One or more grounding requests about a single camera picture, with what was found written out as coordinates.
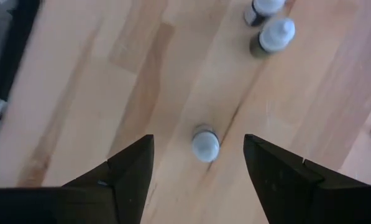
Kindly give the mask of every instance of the bottle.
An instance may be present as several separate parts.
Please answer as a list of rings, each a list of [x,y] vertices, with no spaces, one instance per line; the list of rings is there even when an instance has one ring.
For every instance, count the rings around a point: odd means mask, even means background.
[[[202,124],[194,131],[192,139],[192,151],[202,162],[212,162],[217,159],[220,150],[220,142],[213,129]]]
[[[257,27],[275,15],[285,5],[286,0],[253,0],[245,10],[244,18],[248,26]]]
[[[296,33],[295,23],[290,18],[278,19],[264,26],[250,40],[250,52],[254,57],[264,58],[285,49]]]

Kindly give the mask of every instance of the wood grain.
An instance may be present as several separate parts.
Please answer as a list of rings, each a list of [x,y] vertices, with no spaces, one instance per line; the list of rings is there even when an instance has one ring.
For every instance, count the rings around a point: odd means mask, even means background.
[[[40,11],[0,130],[0,187],[64,184],[154,134],[142,223],[268,223],[246,133],[371,184],[371,0],[288,1],[277,17],[295,39],[266,60],[248,50],[250,0],[86,2]],[[210,164],[191,151],[202,123],[221,142]]]

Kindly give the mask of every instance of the white bottle cap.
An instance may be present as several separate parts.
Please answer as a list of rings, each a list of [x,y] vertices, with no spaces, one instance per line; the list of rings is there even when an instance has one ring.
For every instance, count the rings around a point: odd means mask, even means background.
[[[255,10],[263,16],[271,16],[279,12],[286,0],[254,0]]]
[[[260,34],[262,48],[270,53],[283,50],[296,33],[295,23],[290,18],[279,19],[267,24]]]
[[[218,157],[220,142],[215,134],[202,131],[192,140],[192,151],[202,162],[212,162]]]

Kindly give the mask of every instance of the wooden table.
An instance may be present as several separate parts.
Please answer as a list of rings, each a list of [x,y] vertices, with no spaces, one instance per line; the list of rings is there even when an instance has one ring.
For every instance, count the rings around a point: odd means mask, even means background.
[[[250,0],[46,0],[0,131],[0,187],[62,185],[155,135],[143,223],[266,223],[252,133],[371,184],[371,0],[288,1],[296,37],[260,61]],[[219,159],[192,155],[208,123]]]

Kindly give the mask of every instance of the paint bottle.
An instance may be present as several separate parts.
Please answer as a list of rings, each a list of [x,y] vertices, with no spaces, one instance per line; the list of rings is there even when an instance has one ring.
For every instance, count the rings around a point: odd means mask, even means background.
[[[202,162],[212,162],[217,159],[220,150],[220,142],[213,129],[202,124],[194,130],[192,139],[192,151]]]
[[[257,27],[271,16],[278,13],[285,5],[286,0],[253,0],[245,10],[244,18],[248,26]]]
[[[251,38],[250,52],[254,57],[265,58],[285,49],[296,33],[295,23],[290,18],[269,22],[262,31]]]

